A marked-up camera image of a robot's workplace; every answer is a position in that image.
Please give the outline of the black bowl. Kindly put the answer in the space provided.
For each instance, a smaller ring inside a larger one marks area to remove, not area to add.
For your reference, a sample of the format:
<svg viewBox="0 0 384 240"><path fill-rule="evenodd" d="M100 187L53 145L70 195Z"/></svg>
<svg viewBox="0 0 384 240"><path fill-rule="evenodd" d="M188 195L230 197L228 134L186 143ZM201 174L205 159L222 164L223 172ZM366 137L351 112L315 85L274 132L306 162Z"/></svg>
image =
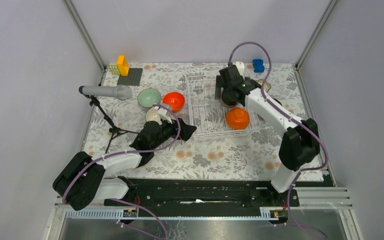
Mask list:
<svg viewBox="0 0 384 240"><path fill-rule="evenodd" d="M226 108L234 108L238 105L238 96L235 91L224 90L220 96L220 103Z"/></svg>

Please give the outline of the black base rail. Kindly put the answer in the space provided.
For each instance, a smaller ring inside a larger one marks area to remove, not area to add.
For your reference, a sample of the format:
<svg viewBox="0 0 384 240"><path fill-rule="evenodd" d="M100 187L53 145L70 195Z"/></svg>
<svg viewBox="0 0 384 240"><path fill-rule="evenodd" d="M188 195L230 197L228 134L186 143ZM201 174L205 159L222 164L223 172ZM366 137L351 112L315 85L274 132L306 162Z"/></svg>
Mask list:
<svg viewBox="0 0 384 240"><path fill-rule="evenodd" d="M261 208L299 207L296 190L277 193L269 181L127 179L123 201L158 217L259 217Z"/></svg>

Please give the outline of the small white floral bowl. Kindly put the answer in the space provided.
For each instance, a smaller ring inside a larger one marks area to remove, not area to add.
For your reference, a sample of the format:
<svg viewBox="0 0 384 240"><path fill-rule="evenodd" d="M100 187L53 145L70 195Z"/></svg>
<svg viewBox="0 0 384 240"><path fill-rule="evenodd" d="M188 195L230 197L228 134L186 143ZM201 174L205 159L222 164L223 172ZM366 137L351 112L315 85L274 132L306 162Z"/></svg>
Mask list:
<svg viewBox="0 0 384 240"><path fill-rule="evenodd" d="M258 79L257 82L264 88L264 91L266 93L268 93L271 90L271 88L272 88L271 84L268 81L266 81L263 84L264 80L263 79Z"/></svg>

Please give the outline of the orange bowl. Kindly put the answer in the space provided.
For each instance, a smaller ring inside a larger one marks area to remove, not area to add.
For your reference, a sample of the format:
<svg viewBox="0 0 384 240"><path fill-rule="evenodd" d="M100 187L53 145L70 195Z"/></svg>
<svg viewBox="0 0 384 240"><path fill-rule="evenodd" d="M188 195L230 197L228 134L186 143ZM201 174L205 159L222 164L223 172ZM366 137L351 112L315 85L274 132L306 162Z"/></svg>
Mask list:
<svg viewBox="0 0 384 240"><path fill-rule="evenodd" d="M172 107L173 112L181 110L186 102L185 96L180 92L169 92L164 97L162 102Z"/></svg>
<svg viewBox="0 0 384 240"><path fill-rule="evenodd" d="M226 123L234 130L246 129L250 121L250 115L244 108L235 107L226 114Z"/></svg>

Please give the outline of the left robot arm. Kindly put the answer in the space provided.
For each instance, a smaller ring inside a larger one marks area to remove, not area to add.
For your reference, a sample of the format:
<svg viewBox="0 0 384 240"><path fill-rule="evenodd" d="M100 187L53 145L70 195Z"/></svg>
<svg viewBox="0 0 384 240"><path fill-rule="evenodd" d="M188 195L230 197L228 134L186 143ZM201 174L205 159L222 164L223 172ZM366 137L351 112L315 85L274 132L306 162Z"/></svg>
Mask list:
<svg viewBox="0 0 384 240"><path fill-rule="evenodd" d="M63 198L64 204L79 211L92 202L117 199L128 206L135 200L135 192L118 177L117 172L146 165L158 149L169 147L166 141L188 141L197 130L182 118L161 123L148 121L129 147L92 159L85 151L74 155L56 177L52 188Z"/></svg>

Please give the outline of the yellow building block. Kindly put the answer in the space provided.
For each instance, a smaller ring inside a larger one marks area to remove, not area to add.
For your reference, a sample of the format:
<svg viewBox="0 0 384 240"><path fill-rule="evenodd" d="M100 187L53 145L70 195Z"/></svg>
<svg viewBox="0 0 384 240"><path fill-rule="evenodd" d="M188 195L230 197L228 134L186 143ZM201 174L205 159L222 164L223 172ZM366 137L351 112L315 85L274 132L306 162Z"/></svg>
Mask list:
<svg viewBox="0 0 384 240"><path fill-rule="evenodd" d="M119 55L117 58L116 66L118 68L119 74L123 77L128 76L130 66L126 59L125 55Z"/></svg>

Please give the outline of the blue building block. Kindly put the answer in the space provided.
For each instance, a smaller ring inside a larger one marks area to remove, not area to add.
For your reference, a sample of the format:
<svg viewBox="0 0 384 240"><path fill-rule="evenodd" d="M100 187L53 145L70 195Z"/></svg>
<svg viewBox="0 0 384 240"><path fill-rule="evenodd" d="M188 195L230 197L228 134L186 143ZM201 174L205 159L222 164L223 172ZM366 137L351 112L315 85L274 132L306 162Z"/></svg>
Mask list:
<svg viewBox="0 0 384 240"><path fill-rule="evenodd" d="M255 73L263 73L265 71L264 60L259 58L253 59L252 67Z"/></svg>

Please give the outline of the light green building block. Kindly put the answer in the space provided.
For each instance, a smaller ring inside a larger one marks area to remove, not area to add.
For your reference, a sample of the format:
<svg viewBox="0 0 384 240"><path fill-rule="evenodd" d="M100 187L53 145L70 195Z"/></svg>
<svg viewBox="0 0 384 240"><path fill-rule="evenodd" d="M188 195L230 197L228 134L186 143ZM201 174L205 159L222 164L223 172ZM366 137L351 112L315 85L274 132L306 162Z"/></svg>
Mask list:
<svg viewBox="0 0 384 240"><path fill-rule="evenodd" d="M120 71L117 65L110 64L108 66L108 70L111 72L112 75L120 75Z"/></svg>

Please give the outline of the grey building baseplate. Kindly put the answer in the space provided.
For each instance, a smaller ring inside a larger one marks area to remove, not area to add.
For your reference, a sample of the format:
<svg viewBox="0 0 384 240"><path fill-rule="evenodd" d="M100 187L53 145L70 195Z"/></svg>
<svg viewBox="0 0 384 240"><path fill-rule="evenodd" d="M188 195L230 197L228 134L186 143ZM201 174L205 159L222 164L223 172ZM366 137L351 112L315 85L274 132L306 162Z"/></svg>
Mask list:
<svg viewBox="0 0 384 240"><path fill-rule="evenodd" d="M117 85L137 87L141 83L143 68L130 68L127 76L120 75Z"/></svg>

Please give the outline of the mint green bowl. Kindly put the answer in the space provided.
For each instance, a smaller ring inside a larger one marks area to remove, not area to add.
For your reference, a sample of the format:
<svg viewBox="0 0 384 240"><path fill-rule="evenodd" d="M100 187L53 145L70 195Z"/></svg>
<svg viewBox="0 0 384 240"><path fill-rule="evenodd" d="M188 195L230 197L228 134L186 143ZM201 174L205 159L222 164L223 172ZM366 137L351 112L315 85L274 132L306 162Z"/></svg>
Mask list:
<svg viewBox="0 0 384 240"><path fill-rule="evenodd" d="M161 101L161 93L154 88L142 90L137 96L137 102L141 107L151 108Z"/></svg>

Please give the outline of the teal and white bowl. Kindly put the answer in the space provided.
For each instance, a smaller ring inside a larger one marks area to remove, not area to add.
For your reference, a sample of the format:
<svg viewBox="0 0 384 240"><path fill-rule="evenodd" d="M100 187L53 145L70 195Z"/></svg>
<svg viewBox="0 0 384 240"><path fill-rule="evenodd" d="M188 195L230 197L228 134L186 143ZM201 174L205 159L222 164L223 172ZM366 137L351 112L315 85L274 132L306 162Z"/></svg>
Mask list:
<svg viewBox="0 0 384 240"><path fill-rule="evenodd" d="M156 122L159 125L162 125L162 119L160 115L158 114L158 110L160 108L158 106L150 108L146 114L145 114L145 120L146 122Z"/></svg>

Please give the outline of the silver microphone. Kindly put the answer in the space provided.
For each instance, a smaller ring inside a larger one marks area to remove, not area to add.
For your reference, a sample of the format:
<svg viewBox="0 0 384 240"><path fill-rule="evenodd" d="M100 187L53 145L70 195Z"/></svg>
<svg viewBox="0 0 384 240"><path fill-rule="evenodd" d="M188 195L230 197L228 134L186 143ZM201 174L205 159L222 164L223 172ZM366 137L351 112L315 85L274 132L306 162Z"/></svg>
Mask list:
<svg viewBox="0 0 384 240"><path fill-rule="evenodd" d="M129 100L133 97L133 90L129 86L80 86L78 88L80 94L115 98L121 101Z"/></svg>

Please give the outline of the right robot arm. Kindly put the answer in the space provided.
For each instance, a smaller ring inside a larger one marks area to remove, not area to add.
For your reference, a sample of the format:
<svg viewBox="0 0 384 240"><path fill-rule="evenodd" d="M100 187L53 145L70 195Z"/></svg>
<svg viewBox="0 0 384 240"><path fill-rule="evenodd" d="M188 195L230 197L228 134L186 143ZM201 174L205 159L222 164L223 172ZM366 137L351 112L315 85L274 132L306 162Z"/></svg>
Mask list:
<svg viewBox="0 0 384 240"><path fill-rule="evenodd" d="M281 136L278 153L281 164L270 181L272 189L266 193L271 205L281 205L300 169L320 153L317 123L288 112L267 94L263 86L245 77L235 64L219 70L214 96L225 105L241 104L258 114Z"/></svg>

